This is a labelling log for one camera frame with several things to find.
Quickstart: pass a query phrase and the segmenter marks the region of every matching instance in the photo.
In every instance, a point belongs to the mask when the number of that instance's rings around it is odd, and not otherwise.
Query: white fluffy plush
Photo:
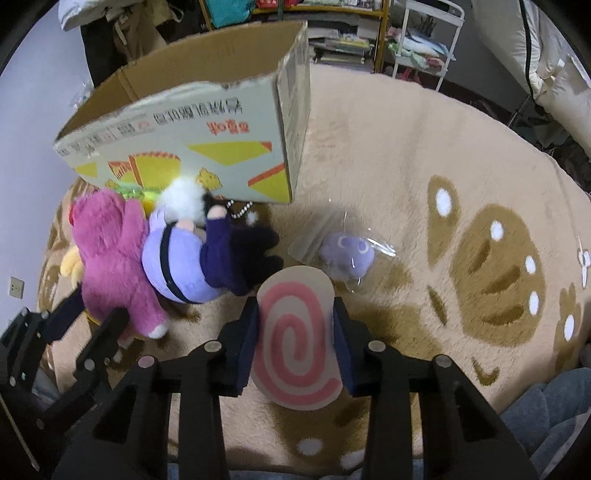
[[[164,207],[166,223],[190,218],[197,226],[205,225],[203,195],[205,189],[194,177],[179,177],[160,194],[156,207]]]

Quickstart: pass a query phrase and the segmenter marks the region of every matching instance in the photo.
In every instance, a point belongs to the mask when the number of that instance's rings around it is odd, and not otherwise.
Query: black metal frame
[[[31,393],[33,378],[47,340],[63,335],[78,315],[78,295],[52,314],[23,310],[2,336],[2,464],[27,480],[164,480],[171,395],[180,393],[181,479],[229,480],[219,397],[239,396],[248,382],[258,337],[256,299],[247,299],[240,318],[226,324],[217,340],[174,360],[142,357],[111,391],[105,366],[129,322],[125,310],[115,310],[79,355],[77,382],[44,408]],[[393,472],[412,478],[411,392],[420,399],[425,478],[538,478],[510,431],[448,356],[409,358],[373,340],[340,298],[333,318],[343,383],[352,396],[371,397],[362,480],[391,479]],[[591,422],[548,478],[587,479],[590,439]],[[18,467],[8,459],[19,459]]]

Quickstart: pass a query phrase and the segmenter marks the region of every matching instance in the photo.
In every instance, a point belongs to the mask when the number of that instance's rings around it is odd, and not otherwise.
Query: electrical outlet
[[[20,278],[10,277],[8,294],[16,299],[22,298],[22,291],[25,289],[25,283]]]

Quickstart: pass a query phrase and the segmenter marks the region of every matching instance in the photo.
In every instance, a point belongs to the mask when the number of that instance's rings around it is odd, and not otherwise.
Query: purple plush in plastic bag
[[[330,233],[322,242],[320,258],[326,273],[333,280],[349,281],[363,278],[374,263],[374,249],[360,236],[345,232]]]

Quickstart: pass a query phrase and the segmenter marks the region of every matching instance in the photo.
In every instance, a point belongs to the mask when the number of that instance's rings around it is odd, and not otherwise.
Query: paw print pattern
[[[581,304],[577,303],[574,283],[560,290],[560,320],[554,335],[556,374],[571,368],[577,334],[581,326]]]
[[[466,229],[450,268],[465,334],[499,346],[528,342],[540,322],[545,279],[519,216],[487,205]]]
[[[326,469],[327,474],[347,470],[343,455],[365,444],[369,400],[352,398],[345,389],[318,410],[298,411],[275,403],[270,407],[288,451],[315,469]]]

